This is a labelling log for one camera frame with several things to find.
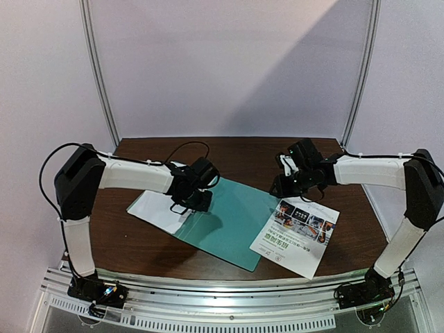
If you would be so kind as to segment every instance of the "white wall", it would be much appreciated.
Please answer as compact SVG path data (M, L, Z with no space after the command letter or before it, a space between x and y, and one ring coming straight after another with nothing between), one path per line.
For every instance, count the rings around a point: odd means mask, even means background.
M349 149L431 151L444 167L444 1L383 1L375 51ZM400 191L370 188L389 235L405 211ZM444 223L412 255L437 332L444 332Z
M43 159L68 141L112 142L77 1L0 2L0 332L25 332L48 266L62 255L56 214L37 186ZM69 152L55 157L44 184Z
M371 0L94 0L122 137L340 137Z

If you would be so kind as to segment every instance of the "photo on brochure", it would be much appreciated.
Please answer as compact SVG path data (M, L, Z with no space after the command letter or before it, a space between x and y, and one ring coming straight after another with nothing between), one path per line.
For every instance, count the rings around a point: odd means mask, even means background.
M296 208L293 212L293 214L291 215L291 217L295 218L298 221L304 222L306 223L308 220L308 216L310 214L307 213L306 211L300 209L300 208Z
M281 200L275 210L275 221L279 224L283 224L286 220L291 220L291 214L293 213L294 209L295 207L292 204Z
M317 239L317 242L320 244L323 244L324 246L328 245L328 242L330 241L330 236L333 233L333 229L336 227L335 224L326 221L324 222L321 232L319 233L319 237Z
M319 229L319 230L322 228L323 223L324 223L323 219L321 219L320 217L314 216L314 215L311 215L308 218L308 222L307 222L307 224L309 226Z

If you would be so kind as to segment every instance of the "black joint housing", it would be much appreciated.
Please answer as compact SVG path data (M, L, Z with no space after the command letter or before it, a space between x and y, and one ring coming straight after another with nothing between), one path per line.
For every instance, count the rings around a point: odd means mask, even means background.
M94 149L91 144L83 146ZM55 195L64 220L80 220L91 215L105 169L94 151L77 148L54 179Z
M428 231L436 222L444 203L443 181L432 166L432 156L426 149L418 149L413 155L425 158L412 158L404 163L407 210L405 217L410 222Z

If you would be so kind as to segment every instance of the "white paper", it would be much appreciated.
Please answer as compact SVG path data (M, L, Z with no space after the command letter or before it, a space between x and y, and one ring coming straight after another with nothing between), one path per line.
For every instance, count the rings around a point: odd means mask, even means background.
M160 229L174 234L187 217L191 214L188 210L185 214L180 215L170 210L174 204L170 196L152 191L145 191L128 209L128 213L149 222ZM174 210L180 212L185 208L175 206Z
M300 198L279 202L250 249L312 279L336 226L339 212Z

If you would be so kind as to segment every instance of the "metal frame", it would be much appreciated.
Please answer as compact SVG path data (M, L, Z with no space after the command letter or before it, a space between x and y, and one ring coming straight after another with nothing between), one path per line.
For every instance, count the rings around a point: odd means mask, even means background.
M85 39L91 60L91 68L96 81L97 92L102 105L105 122L110 132L112 143L115 147L119 145L120 136L117 132L114 116L112 115L110 101L105 89L105 82L103 81L102 70L99 62L99 55L97 53L96 41L94 39L94 31L92 29L92 17L88 0L80 0L80 12L82 15L83 29L85 31Z
M260 281L180 280L98 270L100 278L118 279L130 289L125 307L108 308L106 323L150 332L256 333L316 332L335 328L340 310L334 289L345 282L360 282L366 270L351 273ZM404 272L402 297L416 302L418 327L430 332L427 308L413 269ZM71 273L66 262L49 268L41 286L42 297L32 333L41 332L50 306L89 319L89 304L67 296Z
M361 104L362 95L364 93L364 87L366 85L368 71L370 69L370 60L373 54L373 48L375 46L377 22L379 19L380 8L381 0L373 0L370 19L368 22L366 41L364 44L364 53L362 55L361 69L359 71L358 85L355 91L355 97L353 98L352 109L348 116L348 120L341 138L341 146L344 148L347 147L352 136L352 131L353 127L355 126L359 105Z

